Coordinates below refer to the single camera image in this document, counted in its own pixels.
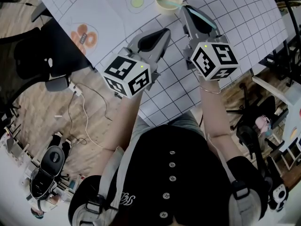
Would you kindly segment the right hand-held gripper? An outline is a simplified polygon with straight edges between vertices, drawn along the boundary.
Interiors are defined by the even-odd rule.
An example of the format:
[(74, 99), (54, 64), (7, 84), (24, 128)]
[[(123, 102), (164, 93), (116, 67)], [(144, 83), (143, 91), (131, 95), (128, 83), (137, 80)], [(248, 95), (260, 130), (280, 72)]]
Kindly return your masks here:
[(181, 22), (191, 40), (183, 50), (188, 69), (196, 69), (206, 81), (213, 81), (229, 77), (238, 68), (238, 59), (226, 36), (205, 40), (218, 29), (209, 15), (193, 6), (183, 6)]

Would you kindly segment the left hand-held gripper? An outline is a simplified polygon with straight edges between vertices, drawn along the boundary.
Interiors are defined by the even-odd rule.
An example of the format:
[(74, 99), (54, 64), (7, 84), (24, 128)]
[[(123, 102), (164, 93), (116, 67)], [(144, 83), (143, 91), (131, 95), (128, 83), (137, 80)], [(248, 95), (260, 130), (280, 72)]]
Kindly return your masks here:
[(150, 90), (159, 77), (157, 62), (171, 40), (167, 28), (151, 29), (136, 35), (128, 48), (113, 54), (103, 69), (103, 78), (120, 97), (133, 98), (143, 90)]

